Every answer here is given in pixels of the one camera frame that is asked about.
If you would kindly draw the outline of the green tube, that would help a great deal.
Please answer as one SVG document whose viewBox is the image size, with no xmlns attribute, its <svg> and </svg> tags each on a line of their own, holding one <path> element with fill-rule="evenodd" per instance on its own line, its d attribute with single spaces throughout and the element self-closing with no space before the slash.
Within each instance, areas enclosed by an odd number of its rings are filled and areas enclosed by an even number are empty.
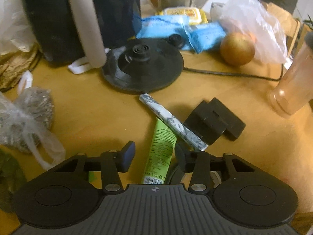
<svg viewBox="0 0 313 235">
<path fill-rule="evenodd" d="M 142 177 L 142 184 L 164 184 L 176 141 L 176 135 L 172 130 L 163 121 L 157 118 L 148 159 Z"/>
</svg>

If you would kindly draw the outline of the black tape roll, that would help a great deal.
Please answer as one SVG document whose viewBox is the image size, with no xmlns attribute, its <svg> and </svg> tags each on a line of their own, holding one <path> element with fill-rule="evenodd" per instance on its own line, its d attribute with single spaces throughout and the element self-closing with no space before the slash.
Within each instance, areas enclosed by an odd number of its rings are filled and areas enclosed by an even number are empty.
<svg viewBox="0 0 313 235">
<path fill-rule="evenodd" d="M 210 177 L 213 181 L 213 188 L 216 188 L 220 183 L 222 183 L 222 179 L 220 174 L 217 171 L 210 171 Z M 165 179 L 166 184 L 184 184 L 186 188 L 189 187 L 191 182 L 192 172 L 184 173 L 181 168 L 176 165 L 169 169 L 167 177 Z"/>
</svg>

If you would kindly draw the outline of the marbled white stick bar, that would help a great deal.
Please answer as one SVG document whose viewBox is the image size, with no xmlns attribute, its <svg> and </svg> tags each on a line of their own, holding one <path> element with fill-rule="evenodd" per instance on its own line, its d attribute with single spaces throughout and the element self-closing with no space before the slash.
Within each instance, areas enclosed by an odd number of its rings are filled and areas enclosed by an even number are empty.
<svg viewBox="0 0 313 235">
<path fill-rule="evenodd" d="M 166 124 L 177 136 L 193 147 L 194 150 L 205 151 L 207 149 L 208 145 L 202 139 L 188 129 L 180 120 L 154 100 L 148 93 L 140 94 L 139 100 L 147 105 L 164 124 Z"/>
</svg>

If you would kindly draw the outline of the bagged grey scrubbers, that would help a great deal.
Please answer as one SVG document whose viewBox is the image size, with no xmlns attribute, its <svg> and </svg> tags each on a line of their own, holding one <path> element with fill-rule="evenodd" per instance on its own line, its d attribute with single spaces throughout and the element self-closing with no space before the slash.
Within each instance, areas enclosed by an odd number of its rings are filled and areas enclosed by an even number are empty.
<svg viewBox="0 0 313 235">
<path fill-rule="evenodd" d="M 65 149 L 50 131 L 55 114 L 51 91 L 30 87 L 10 101 L 1 94 L 1 145 L 32 154 L 43 169 L 65 160 Z"/>
</svg>

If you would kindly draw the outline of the black kettle base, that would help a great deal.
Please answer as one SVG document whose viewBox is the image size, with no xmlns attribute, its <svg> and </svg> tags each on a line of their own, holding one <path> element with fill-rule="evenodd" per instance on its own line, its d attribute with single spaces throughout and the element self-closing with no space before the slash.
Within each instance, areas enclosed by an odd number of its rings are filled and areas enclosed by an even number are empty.
<svg viewBox="0 0 313 235">
<path fill-rule="evenodd" d="M 174 83 L 183 66 L 179 49 L 167 39 L 142 38 L 110 50 L 102 74 L 116 88 L 149 93 Z"/>
</svg>

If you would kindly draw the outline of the shaker bottle grey lid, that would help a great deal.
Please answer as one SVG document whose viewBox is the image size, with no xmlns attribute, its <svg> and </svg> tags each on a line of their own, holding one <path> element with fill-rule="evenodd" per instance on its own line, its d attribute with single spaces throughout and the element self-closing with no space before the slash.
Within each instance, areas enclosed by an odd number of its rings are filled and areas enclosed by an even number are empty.
<svg viewBox="0 0 313 235">
<path fill-rule="evenodd" d="M 292 116 L 312 100 L 312 68 L 312 32 L 308 32 L 290 68 L 270 93 L 277 114 Z"/>
</svg>

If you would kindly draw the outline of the small black cap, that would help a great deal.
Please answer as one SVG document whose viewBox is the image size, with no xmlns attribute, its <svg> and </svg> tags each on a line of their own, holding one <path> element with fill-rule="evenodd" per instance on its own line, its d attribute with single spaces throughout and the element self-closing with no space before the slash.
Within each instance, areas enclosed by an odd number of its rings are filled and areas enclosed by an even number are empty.
<svg viewBox="0 0 313 235">
<path fill-rule="evenodd" d="M 185 45 L 185 39 L 179 34 L 172 34 L 168 37 L 168 43 L 177 49 L 181 49 Z"/>
</svg>

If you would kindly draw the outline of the blue wipes pack front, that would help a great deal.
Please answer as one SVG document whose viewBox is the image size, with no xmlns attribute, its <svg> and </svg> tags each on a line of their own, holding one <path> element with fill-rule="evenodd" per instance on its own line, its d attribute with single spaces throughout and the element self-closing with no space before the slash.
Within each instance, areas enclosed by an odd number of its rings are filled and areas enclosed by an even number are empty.
<svg viewBox="0 0 313 235">
<path fill-rule="evenodd" d="M 197 54 L 219 49 L 221 41 L 226 36 L 226 32 L 218 22 L 185 25 L 184 31 L 191 47 Z"/>
</svg>

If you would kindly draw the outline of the blue wipes pack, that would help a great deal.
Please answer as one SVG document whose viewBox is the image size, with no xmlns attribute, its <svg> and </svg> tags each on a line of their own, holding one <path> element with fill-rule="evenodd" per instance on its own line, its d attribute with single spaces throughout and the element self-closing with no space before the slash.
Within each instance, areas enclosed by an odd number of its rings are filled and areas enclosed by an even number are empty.
<svg viewBox="0 0 313 235">
<path fill-rule="evenodd" d="M 219 49 L 221 41 L 226 36 L 226 32 L 218 22 L 185 25 L 184 31 L 191 47 L 197 54 Z"/>
<path fill-rule="evenodd" d="M 136 38 L 167 38 L 178 34 L 186 38 L 184 26 L 189 24 L 186 15 L 154 15 L 141 20 L 142 28 Z"/>
</svg>

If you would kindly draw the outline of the brown paper bag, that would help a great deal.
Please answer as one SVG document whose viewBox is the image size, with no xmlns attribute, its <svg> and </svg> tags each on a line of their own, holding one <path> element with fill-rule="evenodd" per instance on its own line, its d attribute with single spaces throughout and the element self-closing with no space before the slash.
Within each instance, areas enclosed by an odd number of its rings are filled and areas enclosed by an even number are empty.
<svg viewBox="0 0 313 235">
<path fill-rule="evenodd" d="M 14 88 L 20 81 L 22 74 L 32 71 L 42 57 L 37 45 L 29 52 L 18 51 L 15 53 L 1 55 L 1 92 L 7 92 Z"/>
</svg>

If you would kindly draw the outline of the yellow wipes pack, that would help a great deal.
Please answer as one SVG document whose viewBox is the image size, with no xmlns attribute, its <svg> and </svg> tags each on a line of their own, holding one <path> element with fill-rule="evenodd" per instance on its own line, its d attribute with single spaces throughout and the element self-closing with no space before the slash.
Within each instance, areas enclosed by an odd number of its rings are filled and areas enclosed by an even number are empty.
<svg viewBox="0 0 313 235">
<path fill-rule="evenodd" d="M 196 7 L 168 7 L 156 12 L 156 15 L 185 15 L 189 17 L 189 25 L 208 23 L 205 12 Z"/>
</svg>

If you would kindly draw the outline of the clear plastic bag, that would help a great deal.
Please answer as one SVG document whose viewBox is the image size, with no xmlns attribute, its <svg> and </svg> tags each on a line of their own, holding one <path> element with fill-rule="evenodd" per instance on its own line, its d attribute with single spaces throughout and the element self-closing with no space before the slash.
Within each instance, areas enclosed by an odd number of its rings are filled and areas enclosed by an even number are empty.
<svg viewBox="0 0 313 235">
<path fill-rule="evenodd" d="M 263 64 L 286 62 L 285 32 L 279 20 L 258 0 L 228 0 L 221 9 L 219 22 L 227 32 L 253 36 L 256 60 Z"/>
</svg>

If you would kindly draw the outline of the black air fryer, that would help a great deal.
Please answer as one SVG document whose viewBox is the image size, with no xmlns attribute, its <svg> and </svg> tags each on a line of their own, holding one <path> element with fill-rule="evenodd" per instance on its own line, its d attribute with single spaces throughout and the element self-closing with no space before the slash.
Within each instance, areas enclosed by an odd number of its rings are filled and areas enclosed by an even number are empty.
<svg viewBox="0 0 313 235">
<path fill-rule="evenodd" d="M 55 65 L 86 57 L 95 68 L 105 48 L 122 46 L 141 30 L 140 0 L 22 0 L 40 51 Z"/>
</svg>

